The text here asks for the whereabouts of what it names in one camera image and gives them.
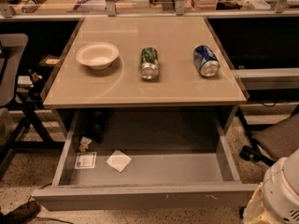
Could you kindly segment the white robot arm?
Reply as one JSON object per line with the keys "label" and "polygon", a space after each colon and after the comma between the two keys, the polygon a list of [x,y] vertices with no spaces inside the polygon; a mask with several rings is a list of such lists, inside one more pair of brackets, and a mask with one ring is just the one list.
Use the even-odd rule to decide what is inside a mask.
{"label": "white robot arm", "polygon": [[243,224],[299,224],[299,149],[265,173],[244,209]]}

